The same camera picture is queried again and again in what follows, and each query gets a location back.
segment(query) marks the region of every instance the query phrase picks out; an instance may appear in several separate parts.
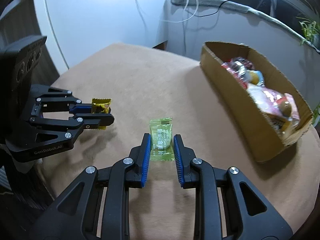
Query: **snack package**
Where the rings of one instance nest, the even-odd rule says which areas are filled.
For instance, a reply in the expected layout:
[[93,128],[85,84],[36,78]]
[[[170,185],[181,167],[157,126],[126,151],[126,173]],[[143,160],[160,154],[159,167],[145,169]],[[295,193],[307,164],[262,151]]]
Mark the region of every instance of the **snack package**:
[[247,70],[250,75],[250,83],[257,86],[264,86],[264,78],[259,70]]
[[230,60],[230,62],[236,62],[236,61],[239,61],[240,63],[242,63],[246,69],[254,70],[254,65],[251,61],[244,59],[243,57],[235,57]]
[[[254,66],[250,61],[240,57],[238,58],[245,62],[249,68],[254,69]],[[229,71],[244,89],[247,89],[248,83],[264,86],[262,73],[260,71],[247,69],[242,62],[236,60],[238,58],[234,58],[228,63],[223,63],[222,67]]]
[[244,88],[247,89],[247,83],[248,80],[244,78],[243,73],[239,73],[238,71],[232,69],[229,65],[229,63],[223,63],[221,65],[223,68],[225,68],[229,73],[231,73],[231,75],[233,75],[233,77],[239,82],[239,84]]
[[292,95],[284,95],[266,87],[248,84],[250,94],[259,109],[266,113],[283,139],[288,138],[299,125],[300,116]]
[[[92,98],[91,113],[92,114],[98,114],[98,113],[108,114],[110,103],[111,103],[110,98],[105,98],[105,99]],[[105,130],[106,128],[107,128],[106,126],[98,127],[98,129],[100,130]]]
[[161,118],[149,122],[152,161],[173,161],[172,118]]

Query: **beige tablecloth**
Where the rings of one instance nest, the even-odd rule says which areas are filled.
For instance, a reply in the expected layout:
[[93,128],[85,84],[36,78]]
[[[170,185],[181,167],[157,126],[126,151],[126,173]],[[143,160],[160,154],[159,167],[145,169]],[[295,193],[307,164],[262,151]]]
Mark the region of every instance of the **beige tablecloth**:
[[[113,44],[64,73],[53,86],[70,89],[84,103],[112,98],[115,122],[85,130],[69,152],[40,167],[59,194],[87,166],[112,166],[149,132],[150,119],[173,118],[173,133],[212,166],[238,167],[295,232],[311,213],[320,180],[319,137],[313,127],[276,158],[257,164],[233,117],[209,85],[199,62],[139,46]],[[66,114],[50,114],[66,118]],[[183,190],[174,162],[151,162],[142,190],[130,190],[132,239],[192,239],[194,190]]]

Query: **white wall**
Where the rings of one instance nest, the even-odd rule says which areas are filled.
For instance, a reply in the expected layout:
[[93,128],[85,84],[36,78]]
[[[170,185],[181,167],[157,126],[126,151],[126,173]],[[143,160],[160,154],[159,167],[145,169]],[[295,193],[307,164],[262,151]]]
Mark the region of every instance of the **white wall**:
[[166,16],[165,0],[138,3],[149,16],[137,8],[136,0],[40,0],[35,6],[36,12],[47,7],[61,54],[73,67],[114,42],[154,47],[166,41],[168,25],[158,20]]
[[50,21],[50,16],[47,8],[46,0],[33,0],[34,10],[36,13],[36,21],[38,23],[38,28],[40,29],[41,35],[47,36],[47,41],[45,43],[48,53],[54,63],[56,70],[59,75],[66,72],[69,68],[63,57],[55,33],[52,29],[52,24]]
[[[169,19],[181,20],[183,8],[169,4]],[[211,14],[216,10],[199,7],[198,15]],[[300,46],[300,40],[294,35],[253,14],[222,9],[213,16],[193,17],[181,24],[169,24],[168,36],[168,51],[196,60],[200,59],[201,47],[206,41],[244,43],[275,64],[312,109],[320,101],[320,54],[306,44]]]

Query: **candy wrapper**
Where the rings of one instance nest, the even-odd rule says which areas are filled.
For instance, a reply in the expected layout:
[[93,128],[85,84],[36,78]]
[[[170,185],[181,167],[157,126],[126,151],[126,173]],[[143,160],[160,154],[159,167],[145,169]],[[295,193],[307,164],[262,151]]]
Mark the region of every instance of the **candy wrapper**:
[[[91,113],[92,114],[98,114],[98,113],[109,113],[109,107],[110,107],[111,99],[105,98],[105,99],[97,99],[92,98],[92,106],[91,106]],[[98,129],[105,130],[106,126],[99,126]]]
[[299,125],[300,116],[292,95],[281,94],[253,84],[248,84],[247,92],[259,109],[271,118],[274,128],[283,139],[288,138],[294,132]]
[[230,62],[240,62],[241,64],[244,65],[244,67],[248,70],[254,70],[254,65],[251,61],[247,60],[247,59],[244,59],[243,57],[235,57],[233,59],[230,60]]
[[244,89],[247,89],[248,83],[264,86],[264,78],[262,73],[260,71],[251,70],[254,69],[254,66],[250,61],[239,58],[242,60],[242,62],[247,64],[247,67],[250,68],[249,70],[242,62],[236,61],[235,59],[232,59],[228,63],[223,63],[222,67],[230,72]]
[[241,77],[241,74],[240,74],[238,71],[232,69],[232,68],[230,67],[229,63],[223,63],[221,66],[222,66],[223,68],[225,68],[231,75],[233,75],[233,77],[239,82],[239,84],[240,84],[244,89],[247,89],[247,88],[248,88],[248,86],[247,86],[247,83],[248,83],[247,80],[244,79],[243,77]]
[[152,161],[173,161],[172,118],[151,120],[151,155]]

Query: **open cardboard box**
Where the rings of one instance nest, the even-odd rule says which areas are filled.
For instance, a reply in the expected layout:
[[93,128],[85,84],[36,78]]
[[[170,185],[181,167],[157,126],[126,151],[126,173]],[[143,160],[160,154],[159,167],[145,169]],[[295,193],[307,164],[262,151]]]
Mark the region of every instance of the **open cardboard box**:
[[[300,123],[286,140],[282,140],[274,130],[270,118],[260,111],[247,91],[221,67],[224,62],[234,57],[250,60],[255,69],[262,72],[267,88],[293,96],[299,111]],[[286,76],[254,49],[233,43],[206,42],[202,47],[200,65],[233,113],[257,162],[272,159],[308,131],[312,123],[309,105]]]

